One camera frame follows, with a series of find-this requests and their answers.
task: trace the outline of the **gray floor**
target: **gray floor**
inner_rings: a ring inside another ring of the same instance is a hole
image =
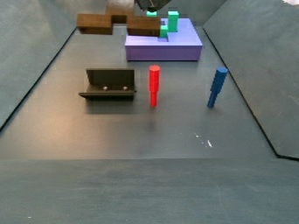
[[[125,28],[113,36],[77,32],[0,136],[1,158],[272,158],[259,127],[228,76],[207,108],[220,58],[201,28],[199,62],[130,62]],[[148,67],[161,67],[154,109]],[[132,67],[133,101],[85,101],[85,68]]]
[[[153,62],[126,63],[121,33],[74,34],[0,133],[0,222],[296,224],[297,163],[275,158],[229,77],[207,109],[220,59],[201,29],[199,63],[156,62],[156,109]],[[134,68],[134,100],[80,98],[86,67]]]
[[[9,160],[0,170],[5,224],[299,221],[292,161]]]

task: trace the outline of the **brown block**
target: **brown block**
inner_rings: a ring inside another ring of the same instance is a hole
[[[160,18],[128,16],[126,17],[126,33],[132,36],[160,36]]]
[[[78,14],[77,27],[82,34],[112,35],[113,26],[109,15]]]

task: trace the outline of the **purple platform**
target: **purple platform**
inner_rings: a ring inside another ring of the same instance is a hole
[[[125,37],[126,60],[199,60],[200,56],[201,40],[188,18],[178,18],[177,32],[168,32],[166,38]]]

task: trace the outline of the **red cylinder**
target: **red cylinder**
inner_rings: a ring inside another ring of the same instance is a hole
[[[158,91],[160,67],[149,66],[149,91],[150,91],[150,106],[156,106],[156,93]]]

